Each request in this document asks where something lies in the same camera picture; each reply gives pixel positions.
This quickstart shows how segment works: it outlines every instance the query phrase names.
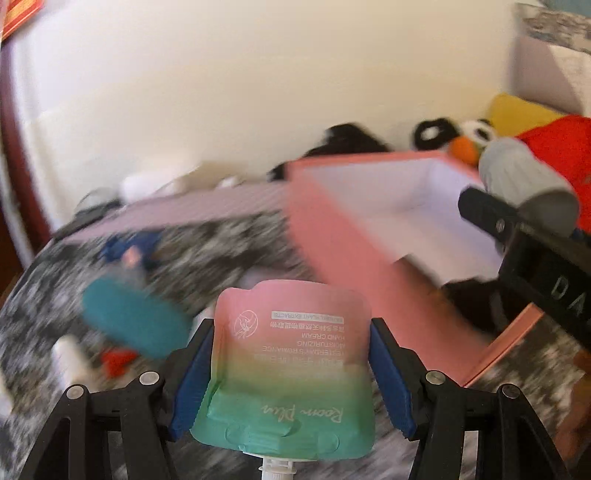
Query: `white spout cap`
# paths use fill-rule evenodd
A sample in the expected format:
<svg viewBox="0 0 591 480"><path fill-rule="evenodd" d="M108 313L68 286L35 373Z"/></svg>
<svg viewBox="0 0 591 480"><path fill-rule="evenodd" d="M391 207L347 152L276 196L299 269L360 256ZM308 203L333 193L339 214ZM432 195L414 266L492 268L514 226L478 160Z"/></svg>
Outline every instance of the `white spout cap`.
<svg viewBox="0 0 591 480"><path fill-rule="evenodd" d="M279 458L262 458L261 480L292 480L297 472L293 460Z"/></svg>

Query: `patterned pillow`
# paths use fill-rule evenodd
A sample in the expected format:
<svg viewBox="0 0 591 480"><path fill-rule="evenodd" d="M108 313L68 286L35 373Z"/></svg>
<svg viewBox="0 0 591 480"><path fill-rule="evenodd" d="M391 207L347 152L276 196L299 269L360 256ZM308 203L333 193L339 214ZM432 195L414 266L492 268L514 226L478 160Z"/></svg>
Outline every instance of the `patterned pillow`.
<svg viewBox="0 0 591 480"><path fill-rule="evenodd" d="M530 37L591 54L591 18L526 4L517 13Z"/></svg>

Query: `yellow pillow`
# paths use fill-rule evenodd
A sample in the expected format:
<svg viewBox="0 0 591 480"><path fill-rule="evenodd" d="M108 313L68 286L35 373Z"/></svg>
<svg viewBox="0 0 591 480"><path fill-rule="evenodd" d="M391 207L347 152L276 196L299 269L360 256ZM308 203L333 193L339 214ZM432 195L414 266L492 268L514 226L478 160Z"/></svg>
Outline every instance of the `yellow pillow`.
<svg viewBox="0 0 591 480"><path fill-rule="evenodd" d="M537 103L526 102L508 93L500 93L494 97L488 110L488 119L500 137L516 137L562 117L563 113Z"/></svg>

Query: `teal object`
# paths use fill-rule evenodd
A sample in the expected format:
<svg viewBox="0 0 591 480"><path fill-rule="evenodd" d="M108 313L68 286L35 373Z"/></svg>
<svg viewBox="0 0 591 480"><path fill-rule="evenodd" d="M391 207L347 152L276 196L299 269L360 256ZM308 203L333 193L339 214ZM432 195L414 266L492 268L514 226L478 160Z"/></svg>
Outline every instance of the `teal object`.
<svg viewBox="0 0 591 480"><path fill-rule="evenodd" d="M591 2L589 0L544 0L542 3L552 10L591 17Z"/></svg>
<svg viewBox="0 0 591 480"><path fill-rule="evenodd" d="M245 361L248 369L253 363ZM260 456L345 460L367 455L375 419L367 369L349 365L322 379L282 377L272 368L255 381L213 376L191 434L198 442Z"/></svg>
<svg viewBox="0 0 591 480"><path fill-rule="evenodd" d="M89 325L141 355L160 359L187 346L188 315L114 278L102 277L88 285L82 306Z"/></svg>

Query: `red object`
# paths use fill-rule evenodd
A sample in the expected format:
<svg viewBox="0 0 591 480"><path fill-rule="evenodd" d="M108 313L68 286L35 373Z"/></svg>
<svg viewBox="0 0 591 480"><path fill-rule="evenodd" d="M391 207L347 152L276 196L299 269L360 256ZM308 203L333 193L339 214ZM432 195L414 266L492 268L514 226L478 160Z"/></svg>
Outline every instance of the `red object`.
<svg viewBox="0 0 591 480"><path fill-rule="evenodd" d="M108 378L120 377L127 371L127 365L138 358L138 352L133 350L112 349L103 352L100 360L103 362Z"/></svg>
<svg viewBox="0 0 591 480"><path fill-rule="evenodd" d="M567 115L517 138L571 183L581 203L578 226L591 232L591 119Z"/></svg>
<svg viewBox="0 0 591 480"><path fill-rule="evenodd" d="M2 38L23 25L43 6L43 0L10 0L4 21Z"/></svg>

